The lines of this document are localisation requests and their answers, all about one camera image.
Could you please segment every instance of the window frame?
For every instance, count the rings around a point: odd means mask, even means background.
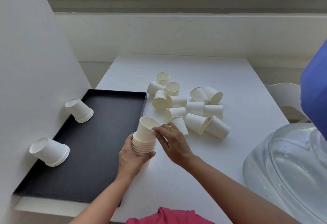
[[[327,13],[327,0],[48,0],[75,13]]]

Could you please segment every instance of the left hand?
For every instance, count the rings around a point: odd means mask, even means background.
[[[143,156],[137,156],[132,148],[132,138],[133,133],[126,138],[125,144],[119,152],[117,178],[133,180],[140,172],[142,165],[156,155],[156,152],[150,152]]]

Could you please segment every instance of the right hand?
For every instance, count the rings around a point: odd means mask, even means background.
[[[163,150],[175,164],[184,167],[194,157],[184,135],[174,123],[169,122],[160,127],[154,127],[152,130],[155,131],[155,136]]]

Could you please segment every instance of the black tray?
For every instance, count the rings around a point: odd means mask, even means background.
[[[37,160],[15,195],[92,202],[115,180],[118,153],[137,130],[146,93],[90,89],[82,101],[92,118],[77,123],[70,115],[53,138],[69,146],[68,158],[57,167]]]

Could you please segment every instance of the forearm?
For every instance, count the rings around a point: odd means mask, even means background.
[[[182,166],[203,186],[234,224],[299,224],[294,218],[219,172],[198,156]]]
[[[70,224],[108,224],[132,180],[117,178]]]

